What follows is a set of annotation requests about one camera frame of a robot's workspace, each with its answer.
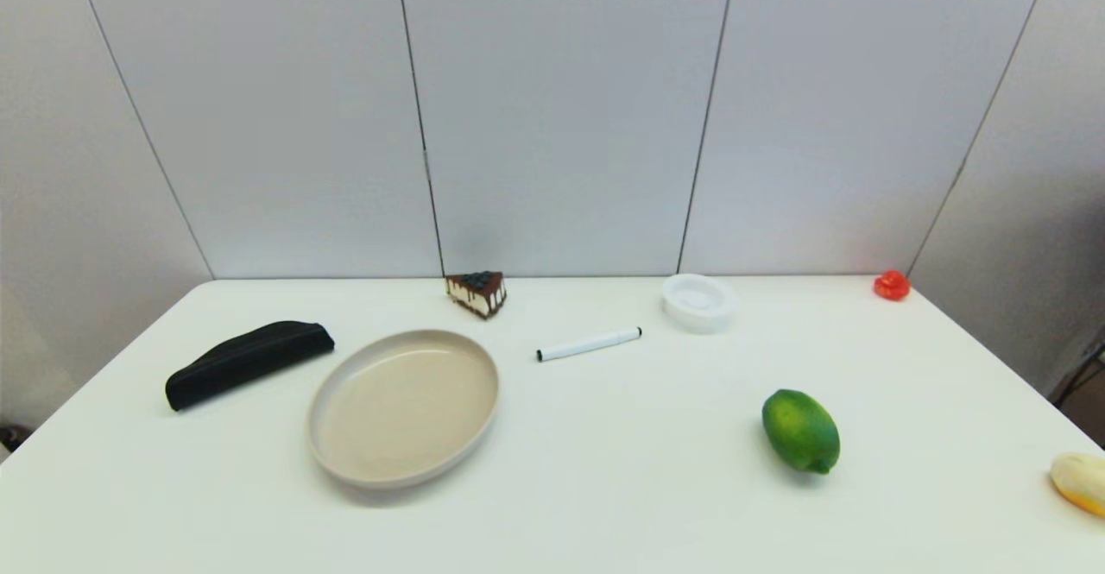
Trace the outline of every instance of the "chocolate cake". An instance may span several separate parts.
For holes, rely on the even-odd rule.
[[[474,314],[488,319],[506,302],[506,284],[502,272],[473,272],[445,276],[445,292],[453,302]]]

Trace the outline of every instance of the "green lime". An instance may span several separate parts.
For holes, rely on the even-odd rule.
[[[840,458],[840,432],[813,397],[780,389],[764,403],[764,430],[790,468],[828,474]]]

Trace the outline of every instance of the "beige plate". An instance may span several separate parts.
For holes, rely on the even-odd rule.
[[[413,331],[364,347],[326,378],[307,416],[318,463],[361,488],[413,486],[461,461],[491,425],[498,373],[466,336]]]

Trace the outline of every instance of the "red toy fruit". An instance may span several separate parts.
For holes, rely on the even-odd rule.
[[[898,301],[909,295],[909,279],[897,270],[884,272],[875,279],[875,293],[886,300]]]

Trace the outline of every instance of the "yellow fruit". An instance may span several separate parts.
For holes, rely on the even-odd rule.
[[[1066,500],[1105,516],[1105,460],[1082,453],[1063,453],[1051,462],[1051,481]]]
[[[764,430],[790,468],[828,474],[840,458],[840,432],[821,404],[798,390],[778,390],[764,403]]]

